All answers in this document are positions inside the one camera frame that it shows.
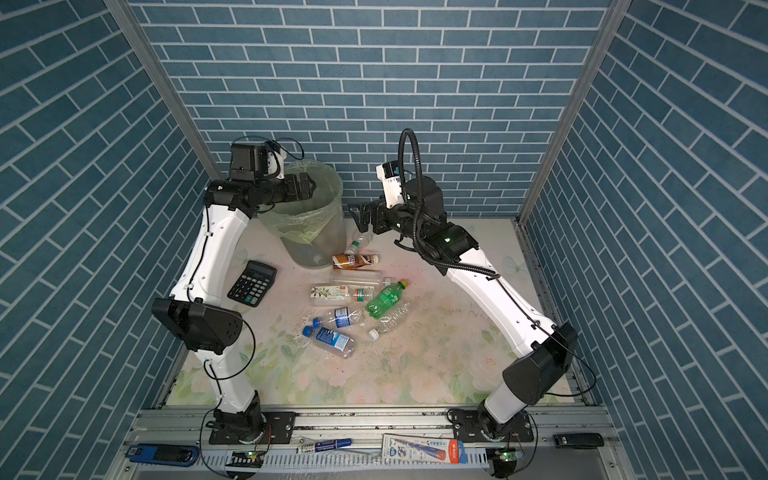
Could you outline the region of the clear bottle green cap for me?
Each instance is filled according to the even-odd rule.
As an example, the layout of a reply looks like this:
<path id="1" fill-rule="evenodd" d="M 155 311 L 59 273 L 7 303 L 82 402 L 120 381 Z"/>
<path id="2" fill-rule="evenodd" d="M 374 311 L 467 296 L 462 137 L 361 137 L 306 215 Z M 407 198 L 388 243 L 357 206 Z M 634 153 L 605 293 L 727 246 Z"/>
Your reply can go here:
<path id="1" fill-rule="evenodd" d="M 350 242 L 349 246 L 344 251 L 345 255 L 359 255 L 363 253 L 363 250 L 369 246 L 373 240 L 374 234 L 370 231 L 357 232 Z"/>

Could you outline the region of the clear crushed bottle white cap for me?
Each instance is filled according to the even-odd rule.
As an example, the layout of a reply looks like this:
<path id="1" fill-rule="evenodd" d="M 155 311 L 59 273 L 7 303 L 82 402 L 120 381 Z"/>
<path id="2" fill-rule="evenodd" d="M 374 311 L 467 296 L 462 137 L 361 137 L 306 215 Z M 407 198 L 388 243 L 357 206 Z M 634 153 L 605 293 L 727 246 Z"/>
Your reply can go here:
<path id="1" fill-rule="evenodd" d="M 377 341 L 383 334 L 389 333 L 401 325 L 411 311 L 410 302 L 401 302 L 389 309 L 367 334 L 370 340 Z"/>

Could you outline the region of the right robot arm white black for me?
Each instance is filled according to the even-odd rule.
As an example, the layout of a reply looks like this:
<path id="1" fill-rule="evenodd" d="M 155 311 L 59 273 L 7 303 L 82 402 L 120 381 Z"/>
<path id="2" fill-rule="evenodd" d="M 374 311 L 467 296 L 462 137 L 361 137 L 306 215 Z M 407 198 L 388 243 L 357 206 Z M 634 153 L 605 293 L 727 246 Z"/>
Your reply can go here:
<path id="1" fill-rule="evenodd" d="M 442 192 L 432 179 L 402 184 L 391 177 L 383 184 L 380 199 L 349 205 L 359 231 L 395 231 L 411 240 L 411 250 L 463 289 L 516 355 L 503 370 L 500 385 L 478 407 L 481 430 L 492 439 L 499 438 L 514 417 L 541 400 L 567 372 L 578 334 L 569 324 L 555 324 L 526 301 L 496 271 L 477 240 L 448 221 Z"/>

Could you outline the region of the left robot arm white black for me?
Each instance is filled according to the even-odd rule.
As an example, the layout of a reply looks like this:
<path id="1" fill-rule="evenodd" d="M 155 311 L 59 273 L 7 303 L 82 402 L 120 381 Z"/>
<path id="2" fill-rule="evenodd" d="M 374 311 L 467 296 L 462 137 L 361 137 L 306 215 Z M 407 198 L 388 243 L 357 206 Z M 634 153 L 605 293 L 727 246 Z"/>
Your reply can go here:
<path id="1" fill-rule="evenodd" d="M 223 308 L 225 275 L 235 247 L 261 206 L 308 200 L 315 182 L 306 173 L 289 174 L 289 152 L 278 140 L 230 146 L 228 175 L 209 183 L 203 197 L 200 231 L 184 270 L 169 296 L 156 298 L 152 313 L 194 352 L 218 395 L 215 432 L 234 443 L 258 440 L 265 426 L 257 391 L 237 345 L 248 325 L 240 313 Z"/>

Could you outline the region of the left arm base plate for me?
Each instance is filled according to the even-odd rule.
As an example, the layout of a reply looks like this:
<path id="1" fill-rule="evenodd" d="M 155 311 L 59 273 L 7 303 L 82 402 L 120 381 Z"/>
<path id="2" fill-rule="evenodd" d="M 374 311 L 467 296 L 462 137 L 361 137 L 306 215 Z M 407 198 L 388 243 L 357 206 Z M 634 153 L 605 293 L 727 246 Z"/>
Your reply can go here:
<path id="1" fill-rule="evenodd" d="M 211 429 L 211 445 L 289 444 L 296 414 L 289 411 L 230 414 L 214 411 L 206 427 Z"/>

